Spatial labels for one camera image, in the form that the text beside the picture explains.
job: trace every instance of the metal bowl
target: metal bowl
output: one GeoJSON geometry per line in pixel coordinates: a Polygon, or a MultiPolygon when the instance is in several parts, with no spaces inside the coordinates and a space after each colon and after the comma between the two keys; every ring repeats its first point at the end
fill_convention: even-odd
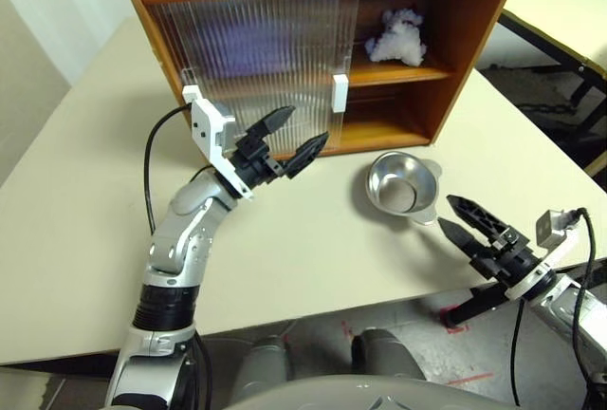
{"type": "Polygon", "coordinates": [[[422,161],[403,152],[388,152],[371,165],[367,195],[384,213],[408,216],[428,225],[436,219],[434,202],[438,196],[439,176],[440,167],[431,160],[422,161]]]}

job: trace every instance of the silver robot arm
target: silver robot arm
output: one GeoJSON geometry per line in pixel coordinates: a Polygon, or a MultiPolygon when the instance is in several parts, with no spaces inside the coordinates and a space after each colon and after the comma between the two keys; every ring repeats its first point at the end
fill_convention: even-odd
{"type": "Polygon", "coordinates": [[[213,236],[237,199],[276,177],[295,177],[319,154],[328,134],[300,146],[293,158],[276,161],[264,137],[281,128],[294,107],[279,108],[253,124],[234,143],[234,118],[184,87],[191,105],[193,139],[212,167],[181,188],[154,231],[133,323],[120,350],[106,408],[189,409],[198,386],[193,323],[213,236]]]}
{"type": "MultiPolygon", "coordinates": [[[[443,314],[443,322],[457,326],[506,301],[522,298],[548,326],[571,342],[580,284],[566,274],[556,274],[554,268],[578,243],[582,216],[586,216],[589,237],[594,241],[588,213],[578,209],[547,211],[542,215],[536,223],[536,236],[538,245],[548,249],[548,253],[538,259],[527,247],[529,239],[474,201],[461,196],[447,196],[447,200],[460,218],[487,237],[489,245],[477,241],[458,224],[439,218],[443,233],[470,258],[476,270],[487,279],[494,277],[498,283],[477,291],[465,303],[448,310],[443,314]]],[[[585,290],[579,308],[579,342],[574,343],[574,348],[591,391],[591,408],[604,408],[607,306],[585,290]]]]}
{"type": "Polygon", "coordinates": [[[208,169],[173,198],[152,236],[135,320],[120,350],[105,405],[150,405],[188,398],[196,361],[192,353],[195,298],[213,236],[236,200],[208,169]],[[179,376],[185,383],[179,383],[179,376]],[[179,385],[184,389],[176,396],[179,385]]]}

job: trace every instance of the black joint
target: black joint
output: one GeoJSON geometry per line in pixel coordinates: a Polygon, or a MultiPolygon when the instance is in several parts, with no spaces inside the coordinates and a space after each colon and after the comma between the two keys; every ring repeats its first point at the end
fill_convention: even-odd
{"type": "Polygon", "coordinates": [[[151,394],[124,393],[112,400],[112,405],[143,408],[145,410],[167,410],[167,401],[151,394]]]}
{"type": "Polygon", "coordinates": [[[236,142],[236,151],[230,158],[236,169],[236,175],[250,189],[262,183],[269,183],[276,177],[287,175],[295,177],[322,150],[328,139],[323,133],[302,144],[295,156],[286,163],[270,160],[269,146],[263,138],[280,129],[295,111],[294,106],[284,106],[272,111],[260,121],[254,123],[247,134],[236,142]]]}
{"type": "Polygon", "coordinates": [[[537,298],[545,291],[551,289],[556,280],[557,274],[553,270],[550,270],[542,277],[540,282],[535,284],[527,293],[523,295],[523,298],[526,301],[531,301],[537,298]]]}
{"type": "Polygon", "coordinates": [[[451,311],[450,310],[445,310],[442,311],[439,315],[440,317],[440,321],[441,323],[445,326],[448,327],[449,329],[455,329],[458,327],[458,324],[456,324],[452,319],[451,319],[451,311]]]}
{"type": "Polygon", "coordinates": [[[234,198],[234,199],[242,198],[240,193],[238,193],[238,191],[236,189],[234,189],[234,187],[228,182],[228,180],[225,177],[223,177],[223,175],[221,173],[219,173],[218,171],[215,172],[215,177],[217,177],[217,180],[219,181],[219,183],[224,186],[224,188],[228,191],[228,193],[230,194],[230,196],[232,198],[234,198]]]}
{"type": "Polygon", "coordinates": [[[173,331],[192,324],[199,287],[169,289],[144,285],[133,326],[147,331],[173,331]]]}

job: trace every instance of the white fluffy object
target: white fluffy object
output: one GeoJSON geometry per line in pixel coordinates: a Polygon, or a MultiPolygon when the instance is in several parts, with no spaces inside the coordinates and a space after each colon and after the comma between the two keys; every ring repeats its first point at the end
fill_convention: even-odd
{"type": "Polygon", "coordinates": [[[403,64],[420,66],[426,54],[426,45],[419,38],[419,26],[424,18],[412,9],[387,9],[381,16],[386,30],[379,38],[370,38],[364,44],[372,62],[398,59],[403,64]]]}

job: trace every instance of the table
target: table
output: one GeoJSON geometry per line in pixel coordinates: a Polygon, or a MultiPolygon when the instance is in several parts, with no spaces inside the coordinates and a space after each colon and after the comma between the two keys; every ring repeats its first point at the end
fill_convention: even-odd
{"type": "MultiPolygon", "coordinates": [[[[607,94],[607,0],[507,0],[499,23],[584,80],[571,96],[573,105],[592,86],[607,94]]],[[[587,133],[606,112],[603,100],[569,141],[587,133]]]]}
{"type": "MultiPolygon", "coordinates": [[[[145,140],[174,106],[138,21],[128,20],[0,188],[0,363],[120,347],[149,249],[145,140]]],[[[457,194],[530,238],[548,208],[586,206],[596,231],[607,231],[607,195],[475,71],[437,143],[407,152],[442,166],[436,207],[451,220],[445,195],[457,194]]],[[[482,284],[437,225],[371,207],[363,180],[380,154],[319,158],[240,202],[213,241],[201,332],[482,284]]],[[[185,121],[168,122],[152,156],[157,218],[200,161],[185,121]]],[[[582,238],[564,266],[586,260],[582,238]]],[[[607,252],[604,234],[597,246],[607,252]]]]}

